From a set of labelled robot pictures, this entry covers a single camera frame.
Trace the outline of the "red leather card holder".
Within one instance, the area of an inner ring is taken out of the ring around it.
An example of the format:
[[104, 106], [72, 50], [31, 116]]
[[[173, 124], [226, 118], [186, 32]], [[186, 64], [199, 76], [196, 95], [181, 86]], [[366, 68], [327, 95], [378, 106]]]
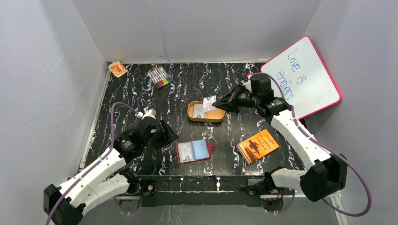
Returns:
[[198, 162], [212, 158], [212, 151], [216, 148], [216, 144], [210, 145], [207, 139], [190, 141], [190, 143], [192, 144], [193, 160], [189, 162], [180, 161], [180, 156], [178, 152], [179, 143], [176, 144], [177, 159], [179, 164]]

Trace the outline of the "white credit card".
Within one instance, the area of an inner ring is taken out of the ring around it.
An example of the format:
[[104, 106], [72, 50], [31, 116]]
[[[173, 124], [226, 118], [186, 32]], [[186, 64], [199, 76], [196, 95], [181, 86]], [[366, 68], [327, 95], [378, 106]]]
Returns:
[[205, 112], [203, 111], [203, 109], [204, 108], [202, 104], [194, 104], [192, 116], [194, 118], [204, 118]]
[[216, 96], [209, 96], [203, 99], [203, 112], [214, 111], [216, 108], [213, 103], [216, 102]]

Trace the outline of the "silver credit card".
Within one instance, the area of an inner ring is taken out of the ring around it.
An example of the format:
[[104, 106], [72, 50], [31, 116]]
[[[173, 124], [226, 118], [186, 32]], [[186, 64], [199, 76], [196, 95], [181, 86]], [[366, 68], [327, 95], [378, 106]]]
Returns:
[[178, 152], [181, 162], [189, 162], [193, 160], [192, 144], [190, 142], [179, 143]]

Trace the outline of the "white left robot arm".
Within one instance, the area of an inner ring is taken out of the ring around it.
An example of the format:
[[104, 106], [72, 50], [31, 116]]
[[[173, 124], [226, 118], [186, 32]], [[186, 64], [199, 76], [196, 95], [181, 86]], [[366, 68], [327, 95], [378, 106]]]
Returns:
[[140, 179], [124, 167], [146, 148], [161, 149], [178, 138], [165, 120], [144, 116], [87, 168], [58, 186], [50, 184], [45, 188], [46, 224], [77, 225], [88, 211], [104, 201], [141, 192]]

